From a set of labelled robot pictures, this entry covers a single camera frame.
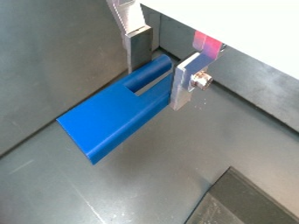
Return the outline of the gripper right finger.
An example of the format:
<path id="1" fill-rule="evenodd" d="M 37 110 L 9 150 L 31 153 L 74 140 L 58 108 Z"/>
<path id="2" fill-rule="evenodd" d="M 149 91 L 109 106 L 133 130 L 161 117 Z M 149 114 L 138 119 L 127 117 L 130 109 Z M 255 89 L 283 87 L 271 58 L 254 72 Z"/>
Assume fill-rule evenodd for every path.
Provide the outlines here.
<path id="1" fill-rule="evenodd" d="M 222 42 L 201 31 L 194 33 L 193 52 L 175 66 L 170 106 L 179 110 L 193 98 L 193 90 L 206 90 L 213 82 L 207 74 L 210 64 L 218 59 Z"/>

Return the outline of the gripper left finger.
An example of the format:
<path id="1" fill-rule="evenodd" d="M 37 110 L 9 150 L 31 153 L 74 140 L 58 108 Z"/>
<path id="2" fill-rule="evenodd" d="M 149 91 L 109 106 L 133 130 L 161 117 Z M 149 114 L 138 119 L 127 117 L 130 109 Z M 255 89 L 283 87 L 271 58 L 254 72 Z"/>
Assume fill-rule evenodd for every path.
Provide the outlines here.
<path id="1" fill-rule="evenodd" d="M 107 0 L 107 5 L 122 33 L 129 72 L 133 73 L 153 60 L 154 29 L 146 24 L 138 0 Z"/>

